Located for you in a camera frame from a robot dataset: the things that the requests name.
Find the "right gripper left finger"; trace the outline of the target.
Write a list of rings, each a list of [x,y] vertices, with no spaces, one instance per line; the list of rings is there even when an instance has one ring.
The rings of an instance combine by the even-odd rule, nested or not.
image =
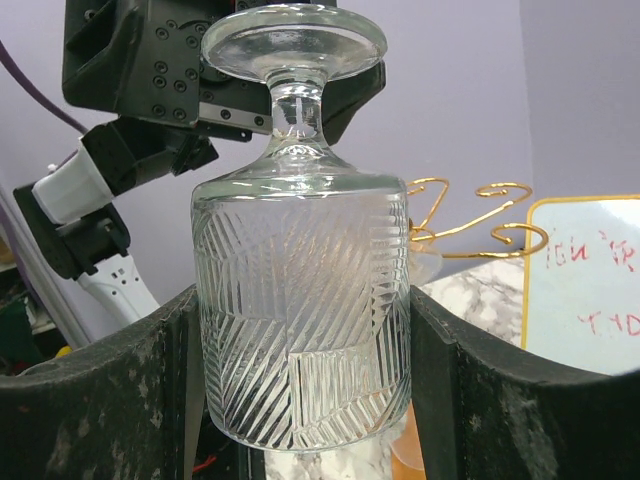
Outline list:
[[[198,300],[1,380],[4,479],[236,479],[237,450],[202,432]]]

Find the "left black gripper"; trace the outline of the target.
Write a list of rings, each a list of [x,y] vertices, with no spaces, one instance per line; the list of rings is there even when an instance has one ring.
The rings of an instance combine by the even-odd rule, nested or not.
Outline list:
[[[383,89],[386,50],[332,1],[69,1],[62,89],[138,135],[336,142]]]

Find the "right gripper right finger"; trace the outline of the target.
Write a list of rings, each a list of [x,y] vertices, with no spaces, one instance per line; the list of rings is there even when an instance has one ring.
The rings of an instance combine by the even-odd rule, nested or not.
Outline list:
[[[636,479],[639,374],[526,352],[411,289],[412,400],[430,479]]]

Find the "clear ribbed goblet glass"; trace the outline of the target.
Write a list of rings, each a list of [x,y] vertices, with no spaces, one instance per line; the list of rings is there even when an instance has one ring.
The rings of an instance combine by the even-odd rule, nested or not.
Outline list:
[[[265,84],[272,99],[264,153],[192,194],[208,410],[240,444],[334,449],[407,409],[406,186],[339,158],[321,112],[328,82],[386,49],[367,18],[303,3],[230,15],[204,37],[213,67]]]

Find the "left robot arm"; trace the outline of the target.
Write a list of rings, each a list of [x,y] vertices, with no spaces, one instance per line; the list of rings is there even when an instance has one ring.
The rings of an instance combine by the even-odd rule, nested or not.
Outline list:
[[[115,197],[217,158],[212,138],[247,142],[271,130],[271,101],[201,55],[206,30],[248,1],[70,1],[63,94],[110,112],[83,130],[75,152],[14,196],[49,266],[125,327],[158,308],[128,249]]]

